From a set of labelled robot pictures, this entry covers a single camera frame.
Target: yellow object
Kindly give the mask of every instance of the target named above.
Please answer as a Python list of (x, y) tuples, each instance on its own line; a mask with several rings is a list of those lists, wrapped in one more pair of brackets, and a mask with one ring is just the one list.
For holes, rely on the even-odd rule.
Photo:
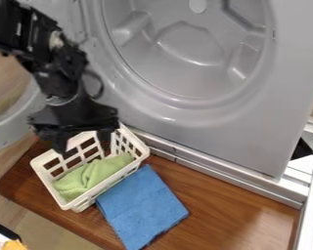
[(19, 240), (11, 240), (3, 245), (2, 250), (27, 250), (27, 248)]

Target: floor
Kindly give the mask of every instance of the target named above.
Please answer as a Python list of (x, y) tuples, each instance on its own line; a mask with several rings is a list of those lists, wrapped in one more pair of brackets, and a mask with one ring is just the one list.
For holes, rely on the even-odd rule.
[(59, 227), (50, 221), (27, 212), (15, 228), (29, 250), (101, 250), (102, 248)]

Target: wooden surface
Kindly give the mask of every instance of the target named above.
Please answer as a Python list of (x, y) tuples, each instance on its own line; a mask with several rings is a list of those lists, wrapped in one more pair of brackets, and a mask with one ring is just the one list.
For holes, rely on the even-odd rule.
[[(0, 181), (0, 192), (21, 206), (106, 249), (123, 249), (96, 207), (62, 211), (29, 167), (45, 147), (37, 143)], [(299, 212), (176, 163), (148, 161), (191, 215), (148, 249), (291, 249)]]
[(26, 214), (26, 209), (0, 194), (0, 224), (14, 230)]
[(14, 228), (29, 250), (102, 250), (69, 230), (30, 211)]
[(30, 82), (30, 75), (14, 57), (0, 55), (0, 114), (11, 107)]
[(0, 179), (35, 143), (35, 137), (28, 134), (20, 141), (0, 150)]

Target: folded cloth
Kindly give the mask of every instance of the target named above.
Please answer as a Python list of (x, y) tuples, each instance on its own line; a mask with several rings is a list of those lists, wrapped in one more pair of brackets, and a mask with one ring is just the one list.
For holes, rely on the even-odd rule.
[(53, 182), (53, 187), (64, 200), (72, 201), (132, 161), (133, 157), (129, 153), (102, 160), (95, 159)]
[(101, 194), (96, 204), (128, 250), (148, 245), (189, 215), (149, 165)]

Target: washing machine drum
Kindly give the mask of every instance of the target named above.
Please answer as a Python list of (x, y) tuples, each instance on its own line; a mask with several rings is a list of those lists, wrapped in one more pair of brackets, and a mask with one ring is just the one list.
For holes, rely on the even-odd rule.
[(313, 105), (313, 0), (27, 2), (88, 53), (123, 122), (282, 175)]

